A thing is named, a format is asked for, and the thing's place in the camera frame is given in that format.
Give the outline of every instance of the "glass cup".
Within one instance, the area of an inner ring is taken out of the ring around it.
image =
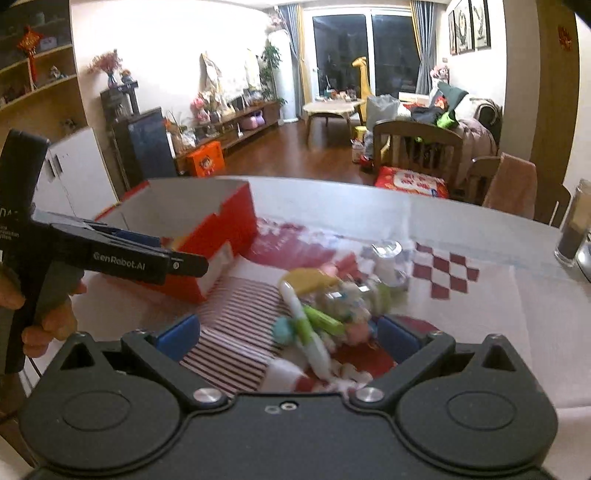
[[[560,263],[572,267],[591,227],[591,181],[581,179],[562,227],[562,236],[554,250]]]

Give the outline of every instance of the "ceiling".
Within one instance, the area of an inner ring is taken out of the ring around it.
[[[275,5],[284,5],[284,4],[292,4],[293,0],[221,0],[227,3],[236,4],[236,5],[244,5],[245,7],[251,8],[270,8]],[[434,3],[438,4],[449,4],[451,0],[431,0]],[[318,0],[300,0],[301,4],[311,4],[313,3],[314,7],[353,7],[353,6],[372,6],[372,7],[389,7],[389,6],[396,6],[399,7],[401,4],[409,4],[409,2],[405,0],[375,0],[375,1],[363,1],[363,0],[350,0],[350,1],[339,1],[339,2],[332,2],[332,1],[318,1]]]

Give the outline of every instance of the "blue gripper pad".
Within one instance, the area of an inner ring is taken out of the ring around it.
[[[420,336],[417,337],[400,323],[388,317],[380,317],[377,324],[378,343],[396,363],[401,364],[423,347]]]
[[[146,245],[148,247],[160,248],[160,238],[157,236],[142,235],[141,233],[128,232],[127,230],[120,230],[113,233],[113,236],[122,238],[123,240],[129,240],[130,242],[136,242],[137,244]]]
[[[197,345],[200,333],[197,315],[190,315],[155,335],[154,346],[167,357],[180,362]]]

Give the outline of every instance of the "potted plant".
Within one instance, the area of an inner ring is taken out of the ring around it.
[[[284,98],[277,96],[277,85],[275,84],[275,70],[279,68],[281,63],[281,55],[273,45],[267,44],[261,56],[262,67],[261,83],[262,94],[265,100],[277,100],[283,106],[287,103]]]

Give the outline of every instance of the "figurine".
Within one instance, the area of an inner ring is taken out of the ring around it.
[[[51,82],[54,82],[55,80],[61,80],[61,79],[66,78],[66,76],[62,72],[60,72],[59,69],[55,65],[50,68],[49,77],[50,77]]]
[[[134,81],[131,77],[131,72],[128,69],[121,70],[121,81],[123,83],[131,83]]]

